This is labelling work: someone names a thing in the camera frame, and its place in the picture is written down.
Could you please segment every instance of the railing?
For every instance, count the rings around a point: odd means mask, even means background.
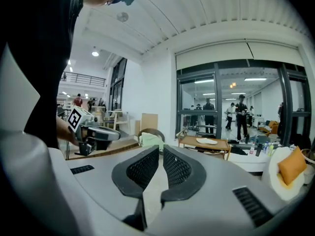
[[[103,78],[88,76],[84,74],[64,72],[60,81],[104,87],[106,80]]]

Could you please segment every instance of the wooden table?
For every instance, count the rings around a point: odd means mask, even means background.
[[[227,152],[227,158],[226,160],[228,160],[230,153],[231,153],[231,146],[227,143],[227,140],[221,140],[221,139],[211,139],[213,141],[218,142],[217,144],[213,145],[213,144],[201,144],[199,142],[197,142],[195,136],[185,136],[182,139],[178,139],[178,147],[180,146],[180,144],[184,145],[189,145],[189,146],[194,146],[194,147],[199,147],[199,148],[205,148],[205,149],[217,149],[217,150],[223,150],[224,152],[217,152],[219,154],[223,155],[223,158],[225,158],[225,153]]]

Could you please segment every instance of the vent slot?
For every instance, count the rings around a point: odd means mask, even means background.
[[[235,189],[233,193],[241,202],[256,227],[261,226],[272,218],[271,213],[247,187]]]
[[[94,167],[92,165],[86,165],[86,166],[81,166],[81,167],[78,167],[78,168],[73,168],[73,169],[70,169],[72,174],[79,174],[79,173],[82,173],[82,172],[85,172],[85,171],[90,171],[90,170],[93,170]]]

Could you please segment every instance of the green cloth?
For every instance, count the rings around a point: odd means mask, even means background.
[[[145,132],[140,137],[140,143],[143,147],[158,145],[159,150],[163,150],[164,147],[164,142],[160,137]]]

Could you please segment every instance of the fluorescent light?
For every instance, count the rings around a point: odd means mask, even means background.
[[[214,80],[206,80],[206,81],[195,81],[195,84],[213,82]]]
[[[251,78],[245,79],[245,81],[265,81],[267,78]]]

